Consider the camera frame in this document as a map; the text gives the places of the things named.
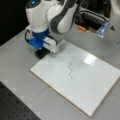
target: drawing line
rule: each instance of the drawing line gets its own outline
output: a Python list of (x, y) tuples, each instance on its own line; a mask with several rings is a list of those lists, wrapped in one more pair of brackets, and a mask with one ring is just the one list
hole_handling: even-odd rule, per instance
[(72, 66), (72, 63), (71, 62), (68, 62), (68, 64), (70, 64), (69, 66), (68, 66), (68, 68), (70, 69), (70, 73), (69, 73), (69, 76), (71, 77), (71, 79), (72, 79), (72, 72), (73, 72), (73, 70), (72, 70), (72, 68), (71, 68), (71, 66)]

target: table surface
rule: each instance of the table surface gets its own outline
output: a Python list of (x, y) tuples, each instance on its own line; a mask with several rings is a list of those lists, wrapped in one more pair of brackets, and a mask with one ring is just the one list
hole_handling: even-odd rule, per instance
[[(120, 80), (109, 92), (92, 118), (56, 93), (29, 70), (39, 59), (35, 49), (24, 40), (25, 31), (0, 47), (0, 80), (42, 120), (119, 120)], [(81, 32), (73, 26), (65, 35), (52, 35), (65, 39), (89, 51), (120, 69), (120, 46), (91, 32)]]

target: table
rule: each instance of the table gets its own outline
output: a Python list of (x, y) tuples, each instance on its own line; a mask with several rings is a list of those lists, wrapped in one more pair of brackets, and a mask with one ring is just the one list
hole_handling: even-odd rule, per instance
[[(29, 69), (39, 59), (35, 49), (24, 40), (25, 31), (0, 47), (0, 80), (42, 120), (119, 120), (120, 80), (113, 87), (96, 113), (89, 118), (31, 74)], [(77, 26), (65, 35), (52, 35), (85, 49), (120, 69), (120, 46), (92, 32), (81, 32)]]

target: black cable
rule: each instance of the black cable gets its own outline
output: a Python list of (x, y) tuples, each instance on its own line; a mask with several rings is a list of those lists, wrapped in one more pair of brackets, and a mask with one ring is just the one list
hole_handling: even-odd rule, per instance
[(30, 31), (29, 30), (27, 30), (26, 32), (25, 32), (25, 41), (28, 43), (29, 42), (29, 39), (27, 39), (27, 33), (30, 33)]

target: black object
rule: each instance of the black object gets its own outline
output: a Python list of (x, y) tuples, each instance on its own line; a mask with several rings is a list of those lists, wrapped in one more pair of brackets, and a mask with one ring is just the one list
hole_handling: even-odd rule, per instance
[(0, 82), (0, 120), (41, 120)]
[(28, 0), (0, 1), (0, 45), (24, 30), (28, 25), (25, 5)]
[(36, 54), (36, 56), (39, 58), (39, 59), (42, 59), (42, 58), (44, 58), (47, 54), (49, 54), (50, 53), (50, 51), (49, 50), (47, 50), (46, 48), (42, 48), (41, 50), (37, 50), (36, 52), (35, 52), (35, 54)]

